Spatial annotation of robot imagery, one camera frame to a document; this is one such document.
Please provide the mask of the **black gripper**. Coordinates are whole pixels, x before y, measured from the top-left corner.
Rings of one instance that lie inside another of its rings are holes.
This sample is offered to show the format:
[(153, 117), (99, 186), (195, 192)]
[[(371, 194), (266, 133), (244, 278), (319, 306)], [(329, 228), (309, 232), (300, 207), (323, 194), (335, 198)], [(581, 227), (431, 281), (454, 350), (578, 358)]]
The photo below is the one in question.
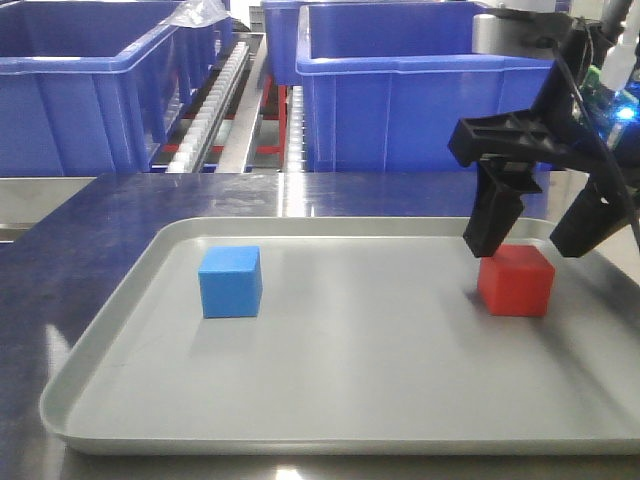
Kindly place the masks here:
[(628, 224), (618, 200), (602, 191), (639, 192), (639, 81), (615, 91), (603, 82), (607, 51), (624, 35), (620, 20), (576, 20), (527, 110), (460, 119), (449, 149), (478, 163), (475, 201), (463, 238), (476, 258), (492, 257), (539, 194), (534, 164), (591, 175), (550, 235), (559, 253), (580, 258)]

